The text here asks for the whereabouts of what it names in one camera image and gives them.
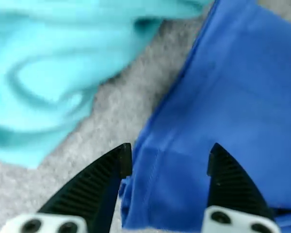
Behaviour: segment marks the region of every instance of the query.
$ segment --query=blue fabric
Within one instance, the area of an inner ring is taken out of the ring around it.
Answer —
[[[201,229],[215,142],[273,208],[291,209],[291,24],[253,0],[217,0],[178,81],[133,150],[123,227]],[[291,214],[277,218],[291,233]]]
[[[0,160],[35,168],[165,18],[210,0],[0,0]]]

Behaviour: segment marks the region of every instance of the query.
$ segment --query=turquoise cloth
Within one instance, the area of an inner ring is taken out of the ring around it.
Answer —
[[[0,160],[35,168],[161,21],[210,0],[0,0]]]

